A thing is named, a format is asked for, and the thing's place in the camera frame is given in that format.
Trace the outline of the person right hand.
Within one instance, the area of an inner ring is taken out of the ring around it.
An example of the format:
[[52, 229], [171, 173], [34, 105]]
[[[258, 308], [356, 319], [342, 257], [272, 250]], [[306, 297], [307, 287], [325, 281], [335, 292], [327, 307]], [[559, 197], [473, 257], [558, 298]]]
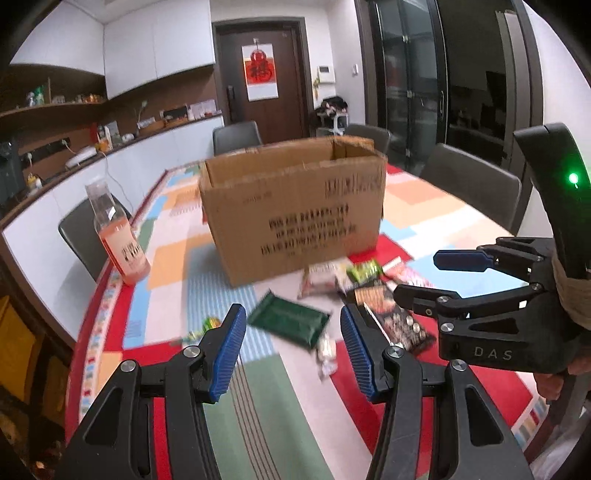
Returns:
[[[591, 370], [590, 347], [583, 347], [567, 367], [570, 376], [580, 376]], [[548, 401], [558, 400], [564, 387], [566, 375], [534, 373], [537, 392]]]

